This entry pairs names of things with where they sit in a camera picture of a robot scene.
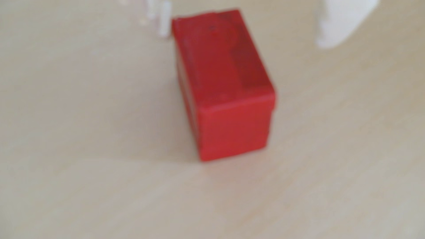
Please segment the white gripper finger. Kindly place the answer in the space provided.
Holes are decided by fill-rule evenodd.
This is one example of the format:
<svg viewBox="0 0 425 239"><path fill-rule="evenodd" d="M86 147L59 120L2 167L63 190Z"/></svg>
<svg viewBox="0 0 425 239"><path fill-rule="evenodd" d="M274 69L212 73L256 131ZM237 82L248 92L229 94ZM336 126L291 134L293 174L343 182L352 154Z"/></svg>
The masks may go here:
<svg viewBox="0 0 425 239"><path fill-rule="evenodd" d="M316 45L323 49L340 45L379 4L379 0L319 0Z"/></svg>
<svg viewBox="0 0 425 239"><path fill-rule="evenodd" d="M132 19L158 37L171 35L172 2L170 0L118 0Z"/></svg>

